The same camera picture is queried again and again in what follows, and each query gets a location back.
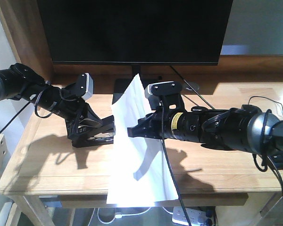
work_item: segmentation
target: white sheet of paper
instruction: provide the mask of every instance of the white sheet of paper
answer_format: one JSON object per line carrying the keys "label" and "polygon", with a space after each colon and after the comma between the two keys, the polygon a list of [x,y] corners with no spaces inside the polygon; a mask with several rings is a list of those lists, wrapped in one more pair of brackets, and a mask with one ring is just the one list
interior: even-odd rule
{"label": "white sheet of paper", "polygon": [[151,113],[139,75],[112,105],[116,134],[107,203],[119,207],[154,206],[178,199],[161,140],[128,137],[127,128]]}

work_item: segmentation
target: white wall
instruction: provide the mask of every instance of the white wall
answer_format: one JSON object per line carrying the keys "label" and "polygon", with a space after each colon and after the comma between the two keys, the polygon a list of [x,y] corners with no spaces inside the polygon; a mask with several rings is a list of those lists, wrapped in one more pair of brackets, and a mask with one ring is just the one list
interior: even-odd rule
{"label": "white wall", "polygon": [[283,0],[234,0],[221,54],[283,55]]}
{"label": "white wall", "polygon": [[[0,22],[0,69],[9,68],[11,64],[16,62],[6,35],[3,31]],[[25,105],[26,101],[0,101],[0,130],[4,125],[16,114],[16,112]],[[10,155],[14,152],[14,149],[19,142],[19,139],[23,133],[24,127],[32,113],[32,106],[29,106],[23,111],[20,117],[17,117],[10,126],[3,132],[5,135],[6,144],[8,146],[8,154],[4,161],[6,165]],[[0,195],[0,226],[4,226],[9,210],[11,207],[11,200],[7,197]]]}

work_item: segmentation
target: power strip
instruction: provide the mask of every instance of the power strip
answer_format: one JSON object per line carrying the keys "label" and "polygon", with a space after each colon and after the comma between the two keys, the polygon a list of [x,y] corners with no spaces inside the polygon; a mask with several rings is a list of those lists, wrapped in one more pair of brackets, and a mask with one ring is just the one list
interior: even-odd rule
{"label": "power strip", "polygon": [[[206,216],[206,212],[186,208],[192,226],[211,226],[212,219]],[[175,206],[173,209],[172,221],[181,225],[189,225],[181,206]]]}

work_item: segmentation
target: computer monitor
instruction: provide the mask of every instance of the computer monitor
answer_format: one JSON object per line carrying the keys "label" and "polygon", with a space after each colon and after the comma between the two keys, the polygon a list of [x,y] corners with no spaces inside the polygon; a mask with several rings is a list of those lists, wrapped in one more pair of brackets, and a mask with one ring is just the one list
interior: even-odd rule
{"label": "computer monitor", "polygon": [[54,64],[216,65],[233,0],[38,0]]}

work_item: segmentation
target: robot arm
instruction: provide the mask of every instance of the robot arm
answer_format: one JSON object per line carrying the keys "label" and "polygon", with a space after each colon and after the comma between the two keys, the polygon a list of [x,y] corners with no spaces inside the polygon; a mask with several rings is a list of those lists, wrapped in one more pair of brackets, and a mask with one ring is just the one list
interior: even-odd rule
{"label": "robot arm", "polygon": [[76,83],[60,89],[50,85],[31,68],[23,64],[0,70],[0,101],[21,98],[65,119],[67,137],[74,147],[102,145],[113,142],[112,136],[95,138],[99,133],[113,132],[114,119],[100,119],[85,102],[93,94],[93,81],[88,73],[80,75]]}
{"label": "robot arm", "polygon": [[181,84],[173,81],[149,85],[146,96],[159,98],[163,105],[139,119],[135,127],[128,128],[128,135],[161,139],[164,133],[165,138],[201,143],[205,148],[240,150],[263,156],[283,151],[283,121],[271,112],[263,113],[253,105],[229,110],[197,106],[187,112],[181,90]]}

